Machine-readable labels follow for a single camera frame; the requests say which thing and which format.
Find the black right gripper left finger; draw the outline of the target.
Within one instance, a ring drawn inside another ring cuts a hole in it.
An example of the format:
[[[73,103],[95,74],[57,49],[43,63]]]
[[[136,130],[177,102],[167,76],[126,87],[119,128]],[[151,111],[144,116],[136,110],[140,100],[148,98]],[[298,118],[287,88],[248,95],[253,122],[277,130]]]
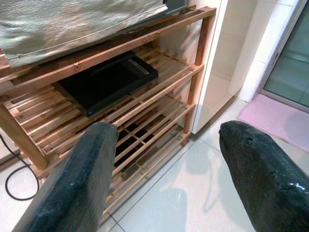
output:
[[[15,232],[96,232],[114,167],[117,127],[88,127],[50,173],[13,228]]]

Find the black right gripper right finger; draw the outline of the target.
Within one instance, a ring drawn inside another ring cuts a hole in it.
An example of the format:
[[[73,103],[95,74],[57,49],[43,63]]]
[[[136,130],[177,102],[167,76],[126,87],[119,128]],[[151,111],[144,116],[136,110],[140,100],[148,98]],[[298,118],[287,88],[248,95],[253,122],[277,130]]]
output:
[[[231,120],[220,125],[219,144],[255,231],[309,230],[309,176],[268,134]]]

